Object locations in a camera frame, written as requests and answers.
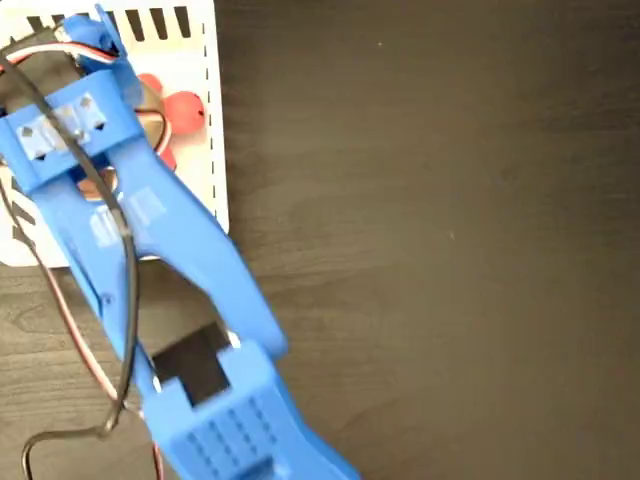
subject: wooden surface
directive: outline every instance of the wooden surface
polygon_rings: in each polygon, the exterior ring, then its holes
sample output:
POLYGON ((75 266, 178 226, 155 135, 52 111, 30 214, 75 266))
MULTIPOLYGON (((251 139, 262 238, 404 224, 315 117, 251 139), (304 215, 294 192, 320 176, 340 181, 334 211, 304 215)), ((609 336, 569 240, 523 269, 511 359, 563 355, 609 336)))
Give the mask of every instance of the wooden surface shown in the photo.
MULTIPOLYGON (((640 4, 218 5, 232 236, 310 425, 368 480, 640 477, 640 4)), ((143 280, 151 348, 209 317, 143 280)), ((0 270, 2 477, 104 408, 38 272, 0 270)), ((133 420, 34 468, 152 478, 133 420)))

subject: red ball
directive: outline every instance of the red ball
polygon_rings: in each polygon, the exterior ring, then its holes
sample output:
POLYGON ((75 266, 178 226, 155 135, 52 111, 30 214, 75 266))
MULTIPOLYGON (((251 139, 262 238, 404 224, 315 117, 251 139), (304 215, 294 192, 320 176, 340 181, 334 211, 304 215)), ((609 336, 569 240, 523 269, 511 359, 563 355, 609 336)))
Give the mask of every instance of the red ball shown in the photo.
POLYGON ((151 73, 141 73, 138 75, 138 78, 149 88, 152 88, 158 93, 162 92, 162 82, 158 80, 158 77, 155 75, 152 75, 151 73))
POLYGON ((194 133, 204 127, 204 105, 193 92, 178 92, 164 99, 165 115, 173 133, 194 133))

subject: blue robotic arm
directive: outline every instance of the blue robotic arm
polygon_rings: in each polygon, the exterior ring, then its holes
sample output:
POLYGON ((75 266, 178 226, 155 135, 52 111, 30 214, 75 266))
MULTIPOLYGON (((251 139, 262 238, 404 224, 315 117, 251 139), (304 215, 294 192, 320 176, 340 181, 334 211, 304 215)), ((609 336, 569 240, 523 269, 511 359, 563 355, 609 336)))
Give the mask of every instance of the blue robotic arm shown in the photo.
MULTIPOLYGON (((232 242, 147 142, 133 111, 140 85, 116 30, 97 8, 101 22, 75 16, 63 27, 74 41, 117 51, 119 58, 110 65, 79 58, 85 75, 47 101, 96 167, 116 170, 117 198, 139 254, 164 259, 205 291, 240 340, 207 343, 208 333, 199 332, 195 344, 194 338, 177 342, 156 365, 137 346, 133 378, 154 441, 183 480, 358 479, 296 410, 273 364, 286 353, 286 338, 232 242), (157 367, 176 355, 189 361, 173 361, 158 379, 157 367), (211 389, 201 388, 209 383, 211 389)), ((34 105, 0 118, 0 138, 0 153, 42 212, 122 358, 127 278, 111 213, 78 191, 75 158, 34 105)))

